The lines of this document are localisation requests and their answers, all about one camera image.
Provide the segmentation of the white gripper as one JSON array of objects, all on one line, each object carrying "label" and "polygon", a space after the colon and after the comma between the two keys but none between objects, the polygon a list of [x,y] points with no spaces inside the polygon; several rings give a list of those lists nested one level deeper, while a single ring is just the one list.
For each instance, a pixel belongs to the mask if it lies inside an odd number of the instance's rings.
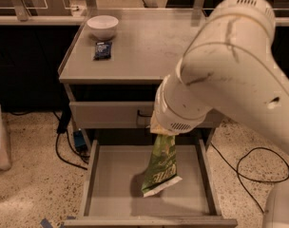
[{"label": "white gripper", "polygon": [[175,74],[167,75],[156,92],[150,132],[166,136],[190,132],[210,110]]}]

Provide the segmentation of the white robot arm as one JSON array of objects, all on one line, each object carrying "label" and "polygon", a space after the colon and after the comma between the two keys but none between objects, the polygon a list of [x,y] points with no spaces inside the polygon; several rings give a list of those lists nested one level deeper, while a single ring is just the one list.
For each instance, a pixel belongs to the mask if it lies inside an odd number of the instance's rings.
[{"label": "white robot arm", "polygon": [[158,88],[150,130],[187,133],[216,109],[289,155],[289,79],[271,46],[276,18],[266,0],[223,0]]}]

